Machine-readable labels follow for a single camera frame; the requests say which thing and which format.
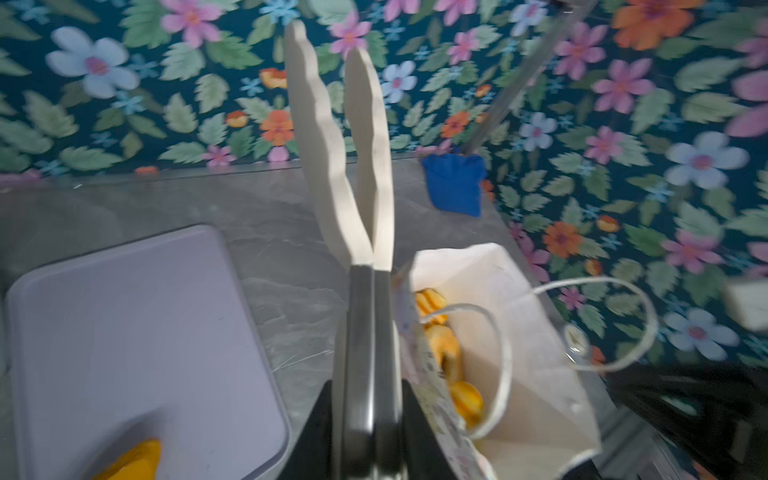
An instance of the gray marble countertop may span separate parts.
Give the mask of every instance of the gray marble countertop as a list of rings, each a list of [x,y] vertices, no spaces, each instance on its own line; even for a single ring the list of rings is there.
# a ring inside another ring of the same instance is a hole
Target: gray marble countertop
[[[349,165],[353,185],[355,170]],[[501,244],[518,264],[526,264],[487,197],[480,218],[441,212],[429,201],[417,161],[396,161],[393,175],[395,267],[418,250],[487,242]],[[320,236],[301,170],[19,190],[0,194],[0,219],[3,291],[46,263],[196,223],[218,228],[269,356],[295,442],[331,376],[333,338],[336,324],[345,318],[348,289],[344,269]],[[8,480],[18,476],[12,429],[6,373],[0,377],[0,477]],[[264,478],[274,478],[279,470]]]

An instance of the yellow object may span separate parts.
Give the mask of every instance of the yellow object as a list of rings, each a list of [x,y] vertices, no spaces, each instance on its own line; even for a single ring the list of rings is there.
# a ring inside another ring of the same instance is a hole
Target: yellow object
[[[445,325],[431,325],[424,334],[445,380],[451,383],[462,379],[462,349],[453,330]]]
[[[467,427],[473,429],[482,420],[485,408],[480,392],[468,382],[455,382],[449,388],[456,412],[467,422]]]
[[[442,295],[437,293],[435,289],[428,288],[414,295],[416,301],[416,309],[419,311],[420,316],[427,316],[432,312],[436,312],[441,308],[444,308],[448,303],[445,301]],[[438,315],[435,318],[429,320],[431,324],[445,325],[448,321],[447,315]]]
[[[142,442],[93,480],[154,480],[162,451],[160,440]]]

